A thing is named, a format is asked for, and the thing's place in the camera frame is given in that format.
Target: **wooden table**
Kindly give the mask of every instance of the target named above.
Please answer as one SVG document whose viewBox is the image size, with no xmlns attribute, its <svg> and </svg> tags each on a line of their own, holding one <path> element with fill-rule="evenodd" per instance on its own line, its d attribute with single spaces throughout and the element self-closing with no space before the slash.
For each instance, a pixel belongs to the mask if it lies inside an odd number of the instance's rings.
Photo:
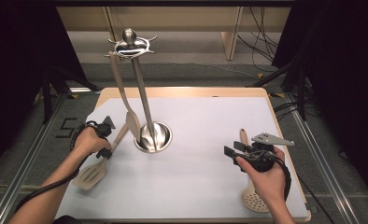
<svg viewBox="0 0 368 224">
<path fill-rule="evenodd" d="M 125 90 L 140 123 L 145 124 L 138 89 Z M 176 87 L 146 91 L 154 121 L 165 121 L 173 130 L 172 144 L 162 152 L 147 154 L 134 146 L 130 133 L 126 134 L 107 163 L 104 179 L 88 191 L 70 185 L 57 217 L 143 223 L 272 221 L 269 213 L 255 213 L 243 206 L 240 193 L 248 176 L 223 155 L 224 145 L 231 147 L 239 140 L 240 128 L 247 130 L 249 138 L 261 130 L 282 137 L 266 91 Z M 118 88 L 104 89 L 88 116 L 97 122 L 106 114 L 112 118 L 117 129 L 108 137 L 110 142 L 126 113 L 119 97 Z M 248 116 L 238 116 L 243 112 Z M 288 208 L 297 222 L 306 222 L 310 212 L 305 208 L 290 153 L 279 148 L 286 152 L 291 172 Z M 96 162 L 96 158 L 89 158 L 83 167 Z"/>
</svg>

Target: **white board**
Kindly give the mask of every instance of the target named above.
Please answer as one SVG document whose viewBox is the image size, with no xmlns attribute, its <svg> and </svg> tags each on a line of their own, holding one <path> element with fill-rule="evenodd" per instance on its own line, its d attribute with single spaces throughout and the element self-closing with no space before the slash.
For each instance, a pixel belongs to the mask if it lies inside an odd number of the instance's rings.
<svg viewBox="0 0 368 224">
<path fill-rule="evenodd" d="M 146 124 L 140 99 L 129 99 L 129 103 L 140 123 Z M 172 129 L 171 145 L 147 154 L 135 147 L 128 132 L 107 162 L 106 176 L 90 190 L 70 184 L 57 217 L 118 221 L 270 217 L 242 204 L 240 193 L 248 185 L 248 175 L 223 153 L 224 146 L 240 141 L 242 128 L 248 139 L 259 133 L 278 136 L 267 99 L 149 98 L 149 106 L 152 119 Z M 102 122 L 110 116 L 117 127 L 108 137 L 112 142 L 125 114 L 122 100 L 113 98 L 97 107 L 88 120 Z M 82 167 L 98 161 L 92 155 Z M 308 217 L 296 181 L 291 183 L 287 206 L 293 217 Z"/>
</svg>

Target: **human hand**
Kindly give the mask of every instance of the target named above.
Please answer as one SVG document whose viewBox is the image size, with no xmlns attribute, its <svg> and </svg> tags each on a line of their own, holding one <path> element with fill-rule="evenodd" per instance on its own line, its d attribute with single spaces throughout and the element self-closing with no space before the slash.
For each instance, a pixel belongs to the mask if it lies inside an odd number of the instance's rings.
<svg viewBox="0 0 368 224">
<path fill-rule="evenodd" d="M 77 137 L 73 152 L 80 152 L 88 156 L 102 148 L 111 149 L 111 144 L 106 139 L 97 136 L 94 128 L 87 127 Z"/>
<path fill-rule="evenodd" d="M 278 158 L 284 161 L 284 153 L 275 147 Z M 285 176 L 282 168 L 275 163 L 271 170 L 259 173 L 247 161 L 236 157 L 236 161 L 242 169 L 250 176 L 258 195 L 269 205 L 275 202 L 284 202 Z"/>
</svg>

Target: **gray floor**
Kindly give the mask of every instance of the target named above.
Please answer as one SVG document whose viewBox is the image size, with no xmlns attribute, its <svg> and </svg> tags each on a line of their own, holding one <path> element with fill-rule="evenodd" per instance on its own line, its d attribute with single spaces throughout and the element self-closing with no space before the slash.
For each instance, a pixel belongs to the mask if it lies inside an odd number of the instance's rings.
<svg viewBox="0 0 368 224">
<path fill-rule="evenodd" d="M 113 47 L 106 41 L 109 38 L 108 33 L 69 34 L 89 81 L 100 87 L 115 86 L 112 76 L 109 74 L 108 59 L 104 57 Z M 253 65 L 251 49 L 240 41 L 236 45 L 234 60 L 226 61 L 218 33 L 160 33 L 156 35 L 158 38 L 151 42 L 151 49 L 155 50 L 156 53 L 142 56 L 140 61 L 147 86 L 243 87 L 255 82 L 254 77 L 258 74 L 269 74 L 269 72 L 263 72 Z M 255 42 L 255 38 L 249 33 L 240 35 L 250 44 Z M 139 33 L 138 36 L 150 38 L 154 36 L 154 33 Z M 270 34 L 270 36 L 276 42 L 278 41 L 279 34 Z M 259 47 L 266 50 L 264 45 L 259 45 Z M 254 54 L 254 63 L 262 69 L 273 70 L 269 66 L 270 62 L 260 54 Z M 134 86 L 135 82 L 133 75 L 131 75 L 132 68 L 129 62 L 122 62 L 120 69 L 124 71 L 125 84 Z M 265 88 L 269 92 L 279 92 L 281 79 L 276 79 Z M 24 180 L 18 199 L 15 200 L 12 207 L 16 206 L 20 198 L 35 189 L 68 153 L 66 146 L 70 139 L 57 141 L 55 138 L 57 133 L 62 133 L 60 126 L 64 118 L 76 118 L 78 121 L 83 121 L 92 112 L 97 97 L 97 94 L 81 94 L 75 99 L 64 100 L 59 114 L 52 124 L 50 136 L 37 155 Z M 273 106 L 283 105 L 287 102 L 286 98 L 279 97 L 271 97 L 270 100 Z M 354 214 L 360 223 L 368 223 L 368 188 L 350 162 L 338 155 L 341 150 L 339 143 L 334 139 L 334 135 L 328 124 L 324 122 L 323 117 L 318 114 L 315 105 L 310 104 L 306 107 L 306 123 L 318 141 L 334 176 L 353 206 Z M 288 109 L 276 112 L 276 116 L 279 117 L 286 111 Z M 0 200 L 21 166 L 26 152 L 32 146 L 37 132 L 41 128 L 42 119 L 42 101 L 37 101 L 22 128 L 22 132 L 17 136 L 16 144 L 7 150 L 0 160 Z M 287 139 L 294 139 L 296 142 L 296 146 L 290 148 L 290 155 L 298 176 L 314 192 L 335 223 L 346 223 L 293 115 L 288 114 L 279 119 L 279 126 Z M 308 208 L 312 212 L 312 219 L 309 223 L 330 223 L 310 192 L 306 188 L 303 190 Z"/>
</svg>

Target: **human arm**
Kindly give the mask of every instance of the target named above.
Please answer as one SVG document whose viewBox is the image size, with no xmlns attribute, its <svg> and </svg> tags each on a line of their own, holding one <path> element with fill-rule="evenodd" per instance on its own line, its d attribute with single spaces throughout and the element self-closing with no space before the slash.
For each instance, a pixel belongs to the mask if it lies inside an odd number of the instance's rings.
<svg viewBox="0 0 368 224">
<path fill-rule="evenodd" d="M 282 150 L 275 147 L 275 153 L 278 158 L 284 161 Z M 295 223 L 284 199 L 285 176 L 282 168 L 275 163 L 271 170 L 259 173 L 243 158 L 236 157 L 236 161 L 250 176 L 257 194 L 268 206 L 275 224 Z"/>
<path fill-rule="evenodd" d="M 93 128 L 84 129 L 67 158 L 40 187 L 45 187 L 73 174 L 84 159 L 104 147 L 111 148 L 111 145 L 105 139 L 99 138 Z M 68 183 L 65 183 L 25 203 L 12 217 L 9 224 L 52 223 L 67 187 Z"/>
</svg>

